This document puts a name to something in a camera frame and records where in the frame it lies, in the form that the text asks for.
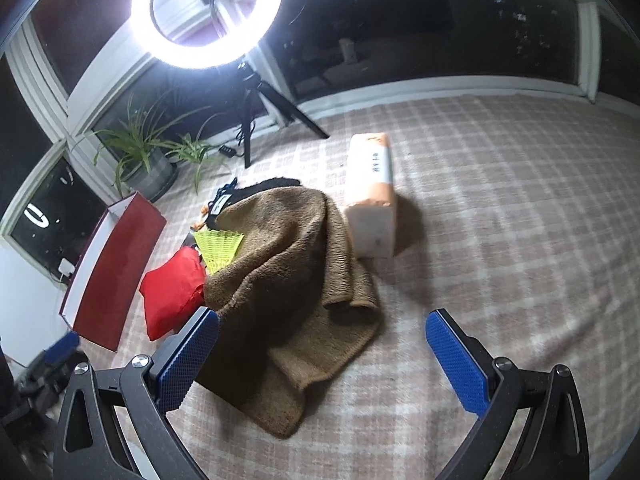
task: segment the gray flower pot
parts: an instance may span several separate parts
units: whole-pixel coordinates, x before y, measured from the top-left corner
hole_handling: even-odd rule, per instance
[[[149,202],[155,202],[173,185],[178,177],[178,168],[167,160],[159,148],[149,153],[149,162],[151,173],[147,173],[145,165],[140,164],[124,178],[124,181]]]

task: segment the orange and white tissue package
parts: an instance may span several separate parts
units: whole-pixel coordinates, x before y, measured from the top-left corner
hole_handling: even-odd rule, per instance
[[[394,255],[396,194],[387,134],[351,137],[344,216],[357,258]]]

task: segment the white glowing ring light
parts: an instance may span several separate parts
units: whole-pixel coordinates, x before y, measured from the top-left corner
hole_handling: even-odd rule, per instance
[[[133,30],[142,46],[164,62],[182,68],[219,66],[244,56],[265,35],[281,0],[256,0],[254,11],[226,36],[204,46],[173,43],[156,29],[151,17],[152,0],[132,0]]]

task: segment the tripod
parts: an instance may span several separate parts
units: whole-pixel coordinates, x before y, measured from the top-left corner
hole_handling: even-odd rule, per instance
[[[321,139],[328,139],[329,135],[300,109],[290,102],[284,95],[280,94],[273,86],[263,81],[260,75],[245,61],[241,62],[238,70],[242,76],[244,84],[244,97],[242,98],[242,125],[241,138],[244,144],[244,167],[251,166],[251,100],[256,92],[262,94],[267,101],[273,104],[284,117],[287,126],[296,119],[299,119],[307,128],[312,130]]]

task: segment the screw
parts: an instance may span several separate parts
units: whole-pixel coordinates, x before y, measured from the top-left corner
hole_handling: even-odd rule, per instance
[[[500,368],[500,370],[511,370],[513,363],[506,357],[497,357],[495,358],[495,365]]]
[[[82,375],[89,369],[89,363],[80,363],[76,368],[74,368],[74,373],[76,375]]]
[[[149,356],[144,354],[136,355],[131,360],[131,364],[134,368],[144,368],[149,364]]]
[[[558,365],[556,371],[560,377],[568,377],[571,375],[571,370],[564,365]]]

